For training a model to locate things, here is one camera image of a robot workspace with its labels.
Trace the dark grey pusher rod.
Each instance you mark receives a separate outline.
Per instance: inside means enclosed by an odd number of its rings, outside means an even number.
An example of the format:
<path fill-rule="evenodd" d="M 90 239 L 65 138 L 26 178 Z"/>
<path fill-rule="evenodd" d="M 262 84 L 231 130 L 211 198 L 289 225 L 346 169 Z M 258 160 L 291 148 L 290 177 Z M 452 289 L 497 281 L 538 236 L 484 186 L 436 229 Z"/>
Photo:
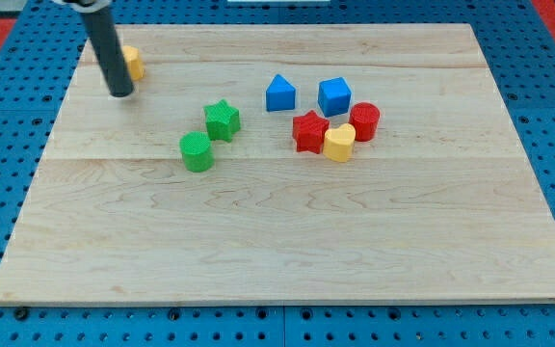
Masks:
<path fill-rule="evenodd" d="M 80 2 L 78 6 L 110 96 L 131 95 L 134 83 L 124 60 L 110 2 Z"/>

